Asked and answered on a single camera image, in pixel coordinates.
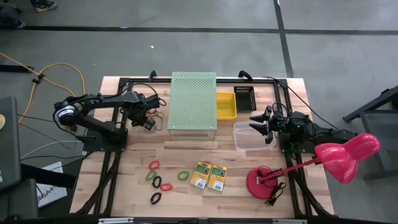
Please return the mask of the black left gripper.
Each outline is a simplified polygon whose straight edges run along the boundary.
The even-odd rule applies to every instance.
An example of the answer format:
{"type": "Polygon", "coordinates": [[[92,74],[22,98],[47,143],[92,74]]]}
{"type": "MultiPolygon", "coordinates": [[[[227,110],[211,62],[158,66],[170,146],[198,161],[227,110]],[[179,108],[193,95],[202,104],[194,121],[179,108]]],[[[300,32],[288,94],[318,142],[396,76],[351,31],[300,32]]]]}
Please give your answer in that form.
{"type": "Polygon", "coordinates": [[[150,110],[156,110],[161,106],[166,106],[165,100],[160,98],[158,94],[145,97],[143,94],[138,94],[139,101],[130,107],[130,120],[132,125],[145,125],[148,120],[148,113],[150,110]]]}

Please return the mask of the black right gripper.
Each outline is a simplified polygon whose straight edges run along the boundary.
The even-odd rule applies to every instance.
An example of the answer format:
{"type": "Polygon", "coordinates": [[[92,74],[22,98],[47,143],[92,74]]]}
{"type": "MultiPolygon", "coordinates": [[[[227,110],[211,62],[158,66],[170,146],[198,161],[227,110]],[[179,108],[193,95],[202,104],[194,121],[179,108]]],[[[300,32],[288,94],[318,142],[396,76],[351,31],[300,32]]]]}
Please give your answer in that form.
{"type": "Polygon", "coordinates": [[[284,116],[285,105],[280,104],[282,109],[274,109],[274,105],[268,105],[261,115],[251,116],[251,121],[265,124],[249,123],[249,126],[261,133],[263,136],[267,136],[269,133],[289,133],[289,117],[284,116]]]}

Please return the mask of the Crayola crayon box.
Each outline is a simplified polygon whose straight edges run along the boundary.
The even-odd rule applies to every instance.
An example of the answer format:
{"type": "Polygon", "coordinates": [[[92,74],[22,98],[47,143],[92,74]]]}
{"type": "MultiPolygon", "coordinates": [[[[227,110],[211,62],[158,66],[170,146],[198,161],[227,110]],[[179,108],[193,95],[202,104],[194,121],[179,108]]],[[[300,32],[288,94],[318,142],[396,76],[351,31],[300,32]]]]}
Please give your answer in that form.
{"type": "Polygon", "coordinates": [[[210,177],[212,165],[202,161],[198,161],[192,174],[190,184],[204,189],[210,177]]]}
{"type": "Polygon", "coordinates": [[[222,192],[227,175],[227,167],[213,165],[207,187],[222,192]]]}

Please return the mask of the pink desk lamp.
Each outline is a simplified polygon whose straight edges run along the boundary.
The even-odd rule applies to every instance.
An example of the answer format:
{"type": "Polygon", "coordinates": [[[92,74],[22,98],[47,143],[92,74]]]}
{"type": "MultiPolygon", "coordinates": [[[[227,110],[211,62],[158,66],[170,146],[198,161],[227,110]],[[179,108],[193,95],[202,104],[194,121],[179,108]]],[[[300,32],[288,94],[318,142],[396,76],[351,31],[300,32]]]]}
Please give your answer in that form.
{"type": "Polygon", "coordinates": [[[315,146],[315,158],[295,166],[271,171],[266,166],[252,169],[246,176],[246,188],[258,199],[269,199],[277,178],[310,164],[322,164],[340,183],[350,183],[358,172],[358,164],[381,149],[381,142],[372,134],[360,134],[348,142],[323,143],[315,146]]]}

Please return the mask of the clear plastic container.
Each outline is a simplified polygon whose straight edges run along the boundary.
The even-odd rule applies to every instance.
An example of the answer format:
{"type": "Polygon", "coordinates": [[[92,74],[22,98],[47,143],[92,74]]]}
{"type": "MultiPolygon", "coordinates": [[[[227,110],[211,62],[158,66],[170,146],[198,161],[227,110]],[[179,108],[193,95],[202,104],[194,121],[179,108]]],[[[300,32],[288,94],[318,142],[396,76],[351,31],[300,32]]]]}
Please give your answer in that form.
{"type": "Polygon", "coordinates": [[[245,121],[234,123],[234,143],[238,152],[264,151],[272,148],[276,144],[275,138],[270,143],[266,143],[266,136],[250,127],[250,124],[260,124],[256,121],[245,121]]]}

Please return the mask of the black mesh basket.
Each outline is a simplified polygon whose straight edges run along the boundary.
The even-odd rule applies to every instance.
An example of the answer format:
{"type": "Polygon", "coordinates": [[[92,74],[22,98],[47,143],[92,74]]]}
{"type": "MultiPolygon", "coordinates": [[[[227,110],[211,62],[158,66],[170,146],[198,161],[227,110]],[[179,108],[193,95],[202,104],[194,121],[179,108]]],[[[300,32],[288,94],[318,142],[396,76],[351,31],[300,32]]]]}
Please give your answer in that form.
{"type": "Polygon", "coordinates": [[[253,86],[235,86],[237,112],[245,113],[256,111],[256,99],[253,86]]]}

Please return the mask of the yellow plastic basket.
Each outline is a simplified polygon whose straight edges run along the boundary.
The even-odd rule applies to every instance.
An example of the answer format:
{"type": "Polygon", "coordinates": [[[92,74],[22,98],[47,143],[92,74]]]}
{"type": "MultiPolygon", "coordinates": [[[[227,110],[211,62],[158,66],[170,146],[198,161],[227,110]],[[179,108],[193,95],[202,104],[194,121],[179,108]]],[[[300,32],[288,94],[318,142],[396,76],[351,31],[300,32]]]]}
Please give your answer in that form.
{"type": "Polygon", "coordinates": [[[234,92],[217,92],[217,119],[229,120],[237,117],[236,96],[234,92]]]}

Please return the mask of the green perforated metal shelf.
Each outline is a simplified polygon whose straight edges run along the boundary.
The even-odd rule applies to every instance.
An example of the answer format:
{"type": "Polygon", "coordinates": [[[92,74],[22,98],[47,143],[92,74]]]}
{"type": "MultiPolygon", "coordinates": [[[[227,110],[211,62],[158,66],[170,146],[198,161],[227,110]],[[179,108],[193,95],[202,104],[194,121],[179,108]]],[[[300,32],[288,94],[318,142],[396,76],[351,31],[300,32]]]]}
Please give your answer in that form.
{"type": "Polygon", "coordinates": [[[167,129],[173,139],[215,139],[215,72],[173,72],[167,129]]]}

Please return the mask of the black side table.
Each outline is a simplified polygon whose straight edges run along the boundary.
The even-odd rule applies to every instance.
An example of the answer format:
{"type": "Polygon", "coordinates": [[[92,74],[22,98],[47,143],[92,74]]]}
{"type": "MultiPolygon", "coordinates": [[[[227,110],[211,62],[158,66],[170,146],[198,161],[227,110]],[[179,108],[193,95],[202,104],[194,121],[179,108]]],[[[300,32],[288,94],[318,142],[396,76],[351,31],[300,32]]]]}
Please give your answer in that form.
{"type": "Polygon", "coordinates": [[[398,162],[392,154],[398,155],[398,85],[386,89],[381,94],[343,117],[346,123],[359,118],[367,133],[375,135],[382,146],[377,153],[378,171],[363,176],[365,180],[398,177],[398,162]]]}

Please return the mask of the white printed sheet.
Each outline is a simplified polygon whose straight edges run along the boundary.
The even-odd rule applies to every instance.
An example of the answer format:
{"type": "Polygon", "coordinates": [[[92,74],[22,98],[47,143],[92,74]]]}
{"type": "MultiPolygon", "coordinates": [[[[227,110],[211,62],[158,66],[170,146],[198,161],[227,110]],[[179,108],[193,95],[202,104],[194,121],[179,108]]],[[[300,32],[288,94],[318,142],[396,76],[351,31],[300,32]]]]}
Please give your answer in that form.
{"type": "MultiPolygon", "coordinates": [[[[43,167],[45,170],[63,173],[62,163],[56,162],[43,167]]],[[[64,187],[54,185],[36,184],[38,207],[42,208],[67,196],[67,190],[64,187]]]]}

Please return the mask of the black floor bar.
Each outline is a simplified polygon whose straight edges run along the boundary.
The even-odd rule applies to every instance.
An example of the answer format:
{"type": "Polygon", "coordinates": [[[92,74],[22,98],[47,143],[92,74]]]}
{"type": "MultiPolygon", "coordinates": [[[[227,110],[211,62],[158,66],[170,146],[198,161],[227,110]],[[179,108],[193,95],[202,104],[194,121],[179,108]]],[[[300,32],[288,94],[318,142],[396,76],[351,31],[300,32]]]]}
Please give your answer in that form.
{"type": "Polygon", "coordinates": [[[0,72],[9,73],[32,73],[35,68],[32,66],[27,66],[27,68],[20,65],[0,65],[0,72]]]}

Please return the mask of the person's shoe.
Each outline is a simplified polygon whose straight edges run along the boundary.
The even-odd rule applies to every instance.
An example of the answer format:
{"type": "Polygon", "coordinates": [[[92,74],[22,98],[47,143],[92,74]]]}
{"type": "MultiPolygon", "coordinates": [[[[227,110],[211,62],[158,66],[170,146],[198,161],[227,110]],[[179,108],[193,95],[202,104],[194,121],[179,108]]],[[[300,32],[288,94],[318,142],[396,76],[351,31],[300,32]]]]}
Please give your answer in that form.
{"type": "Polygon", "coordinates": [[[0,25],[12,27],[14,29],[23,29],[25,27],[23,21],[13,18],[3,12],[0,12],[0,25]]]}
{"type": "Polygon", "coordinates": [[[36,12],[52,11],[57,8],[55,2],[50,0],[30,0],[36,12]]]}

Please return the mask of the dark grey equipment case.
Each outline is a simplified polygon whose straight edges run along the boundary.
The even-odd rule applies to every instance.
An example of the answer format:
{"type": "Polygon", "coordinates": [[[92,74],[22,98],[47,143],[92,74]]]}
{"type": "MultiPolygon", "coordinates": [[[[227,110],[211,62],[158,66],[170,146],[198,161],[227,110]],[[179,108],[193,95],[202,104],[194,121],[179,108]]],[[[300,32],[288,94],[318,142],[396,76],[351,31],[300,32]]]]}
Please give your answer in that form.
{"type": "Polygon", "coordinates": [[[5,122],[0,129],[0,191],[21,180],[17,101],[14,96],[0,98],[0,115],[5,122]]]}

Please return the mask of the black aluminium table frame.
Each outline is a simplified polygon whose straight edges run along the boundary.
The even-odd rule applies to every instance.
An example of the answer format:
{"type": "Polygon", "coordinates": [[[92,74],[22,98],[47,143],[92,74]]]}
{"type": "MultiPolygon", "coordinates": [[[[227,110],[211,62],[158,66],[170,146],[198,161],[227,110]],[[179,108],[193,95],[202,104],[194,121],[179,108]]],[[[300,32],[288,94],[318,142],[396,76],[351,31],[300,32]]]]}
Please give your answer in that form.
{"type": "MultiPolygon", "coordinates": [[[[253,86],[257,111],[261,114],[267,105],[276,101],[274,86],[265,83],[242,82],[238,78],[217,80],[217,91],[233,92],[234,86],[253,86]]],[[[238,121],[248,121],[251,114],[238,114],[234,120],[218,121],[214,140],[172,139],[167,130],[169,106],[160,109],[163,113],[161,131],[144,131],[141,127],[131,127],[127,122],[129,136],[127,146],[121,154],[116,189],[111,215],[113,217],[198,217],[198,218],[293,218],[294,208],[289,179],[285,175],[279,180],[288,186],[269,207],[263,200],[256,199],[246,189],[248,172],[265,165],[271,169],[285,168],[285,157],[278,144],[265,151],[238,152],[234,147],[233,125],[238,121]],[[150,162],[159,160],[157,171],[162,182],[174,185],[169,192],[162,192],[156,205],[150,204],[151,196],[158,190],[145,181],[150,162]],[[199,189],[187,181],[179,181],[177,175],[182,170],[192,174],[198,161],[228,168],[225,188],[217,190],[199,189]]],[[[76,185],[70,212],[77,212],[89,199],[98,186],[105,153],[94,152],[83,160],[76,185]]],[[[334,214],[333,206],[322,165],[304,168],[307,185],[323,208],[334,214]]]]}

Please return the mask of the silver metal bracket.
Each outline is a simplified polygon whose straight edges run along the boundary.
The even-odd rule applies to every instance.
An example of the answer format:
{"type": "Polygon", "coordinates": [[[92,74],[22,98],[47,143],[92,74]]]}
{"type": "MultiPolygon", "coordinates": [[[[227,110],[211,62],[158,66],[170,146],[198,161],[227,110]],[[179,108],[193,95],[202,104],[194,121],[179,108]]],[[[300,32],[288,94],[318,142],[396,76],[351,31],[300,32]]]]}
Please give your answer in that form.
{"type": "Polygon", "coordinates": [[[133,224],[133,217],[121,217],[121,218],[101,218],[98,220],[98,224],[133,224]]]}
{"type": "Polygon", "coordinates": [[[272,224],[308,224],[308,222],[300,219],[276,218],[272,220],[272,224]]]}

